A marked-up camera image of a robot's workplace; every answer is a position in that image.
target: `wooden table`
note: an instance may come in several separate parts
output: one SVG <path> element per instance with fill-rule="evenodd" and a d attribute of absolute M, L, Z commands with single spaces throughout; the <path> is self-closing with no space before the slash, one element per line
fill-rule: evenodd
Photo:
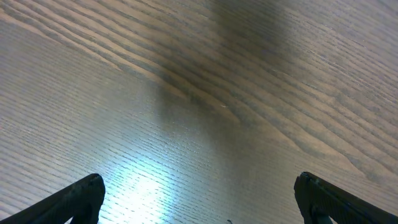
<path fill-rule="evenodd" d="M 0 219 L 93 172 L 100 223 L 303 223 L 304 170 L 398 215 L 396 1 L 0 5 Z"/>

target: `black object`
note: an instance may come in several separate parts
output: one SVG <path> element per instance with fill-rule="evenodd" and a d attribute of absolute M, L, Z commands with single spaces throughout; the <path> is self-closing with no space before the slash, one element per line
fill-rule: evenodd
<path fill-rule="evenodd" d="M 303 172 L 297 177 L 294 195 L 305 224 L 398 223 L 392 215 L 325 180 Z"/>
<path fill-rule="evenodd" d="M 99 174 L 90 174 L 78 182 L 47 197 L 31 207 L 13 215 L 0 224 L 71 224 L 98 223 L 98 215 L 104 202 L 105 185 Z"/>

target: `black plastic part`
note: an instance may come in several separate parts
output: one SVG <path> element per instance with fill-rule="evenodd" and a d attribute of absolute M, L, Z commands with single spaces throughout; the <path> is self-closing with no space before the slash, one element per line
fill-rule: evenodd
<path fill-rule="evenodd" d="M 294 185 L 295 198 L 305 224 L 387 223 L 398 224 L 398 217 L 354 195 L 303 172 Z"/>
<path fill-rule="evenodd" d="M 98 223 L 105 185 L 99 174 L 90 174 L 63 190 L 13 215 L 0 224 Z"/>

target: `wood grain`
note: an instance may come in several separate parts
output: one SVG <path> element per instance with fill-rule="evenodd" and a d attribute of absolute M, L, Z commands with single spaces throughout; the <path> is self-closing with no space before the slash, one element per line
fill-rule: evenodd
<path fill-rule="evenodd" d="M 303 170 L 398 215 L 394 1 L 0 5 L 0 219 L 91 172 L 101 223 L 302 223 Z"/>

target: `small black object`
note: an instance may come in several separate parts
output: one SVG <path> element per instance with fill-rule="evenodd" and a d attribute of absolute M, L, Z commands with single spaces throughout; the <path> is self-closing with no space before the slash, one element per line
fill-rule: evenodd
<path fill-rule="evenodd" d="M 309 172 L 297 177 L 294 191 L 305 224 L 332 224 L 330 217 L 339 224 L 398 223 L 395 215 Z"/>
<path fill-rule="evenodd" d="M 99 174 L 90 174 L 29 208 L 12 215 L 0 224 L 98 223 L 104 202 L 105 185 Z"/>

